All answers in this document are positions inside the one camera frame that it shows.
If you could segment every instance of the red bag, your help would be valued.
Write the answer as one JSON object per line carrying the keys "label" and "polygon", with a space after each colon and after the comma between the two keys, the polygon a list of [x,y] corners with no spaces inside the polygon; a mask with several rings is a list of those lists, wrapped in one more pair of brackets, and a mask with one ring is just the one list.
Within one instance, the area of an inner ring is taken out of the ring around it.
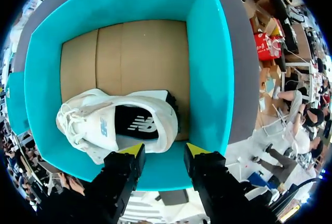
{"label": "red bag", "polygon": [[254,35],[258,58],[261,61],[273,60],[281,56],[281,44],[277,37],[272,39],[266,33]]}

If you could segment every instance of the white floor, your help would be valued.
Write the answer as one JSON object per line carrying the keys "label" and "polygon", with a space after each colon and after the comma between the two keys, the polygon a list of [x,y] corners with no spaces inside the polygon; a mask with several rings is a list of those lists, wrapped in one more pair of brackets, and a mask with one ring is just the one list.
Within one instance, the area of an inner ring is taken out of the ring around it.
{"label": "white floor", "polygon": [[[270,134],[277,133],[281,129],[281,124],[277,122],[276,124],[268,127],[268,132]],[[241,181],[247,179],[253,172],[261,171],[264,174],[262,176],[263,179],[268,180],[272,174],[265,170],[261,165],[253,163],[251,158],[253,156],[259,156],[271,164],[277,164],[276,159],[263,152],[264,148],[270,143],[272,143],[273,148],[281,154],[283,154],[284,151],[289,147],[288,142],[282,139],[281,134],[267,137],[263,129],[254,131],[252,137],[246,140],[228,145],[225,154],[226,166],[238,162],[236,165],[229,166],[229,172],[238,181]]]}

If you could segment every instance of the new balance logo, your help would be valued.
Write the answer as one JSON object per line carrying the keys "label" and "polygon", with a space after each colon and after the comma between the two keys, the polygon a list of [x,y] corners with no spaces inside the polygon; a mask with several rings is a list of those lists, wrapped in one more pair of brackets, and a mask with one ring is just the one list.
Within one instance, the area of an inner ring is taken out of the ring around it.
{"label": "new balance logo", "polygon": [[100,131],[103,136],[107,137],[107,122],[102,118],[100,118]]}
{"label": "new balance logo", "polygon": [[155,132],[157,130],[154,119],[152,117],[144,119],[143,116],[137,116],[135,121],[128,127],[128,130],[131,131],[136,129],[140,132]]}

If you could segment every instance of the shoe insole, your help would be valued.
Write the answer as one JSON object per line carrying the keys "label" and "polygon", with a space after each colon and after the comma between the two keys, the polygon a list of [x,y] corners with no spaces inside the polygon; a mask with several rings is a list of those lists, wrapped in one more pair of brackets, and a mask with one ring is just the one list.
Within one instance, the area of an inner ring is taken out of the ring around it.
{"label": "shoe insole", "polygon": [[115,133],[138,139],[158,138],[158,131],[151,113],[140,107],[115,108]]}

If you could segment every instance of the shoe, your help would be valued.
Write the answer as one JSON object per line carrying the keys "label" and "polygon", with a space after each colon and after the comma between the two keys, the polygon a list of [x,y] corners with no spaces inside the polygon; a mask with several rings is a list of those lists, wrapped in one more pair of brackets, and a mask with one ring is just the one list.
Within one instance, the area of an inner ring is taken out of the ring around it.
{"label": "shoe", "polygon": [[278,99],[279,99],[279,97],[278,97],[278,93],[280,93],[280,92],[281,92],[280,87],[276,87],[276,88],[274,89],[274,92],[273,92],[273,96],[272,96],[272,98],[275,99],[275,100],[278,100]]}
{"label": "shoe", "polygon": [[141,142],[146,153],[165,152],[176,138],[178,121],[172,106],[161,99],[162,92],[169,94],[159,90],[110,96],[99,89],[88,90],[62,104],[58,129],[96,164],[103,163],[111,151]]}
{"label": "shoe", "polygon": [[270,152],[270,149],[272,148],[273,144],[269,144],[265,149],[264,149],[264,152],[267,152],[269,153]]}
{"label": "shoe", "polygon": [[258,163],[260,161],[259,157],[252,157],[251,161],[253,161],[254,163]]}

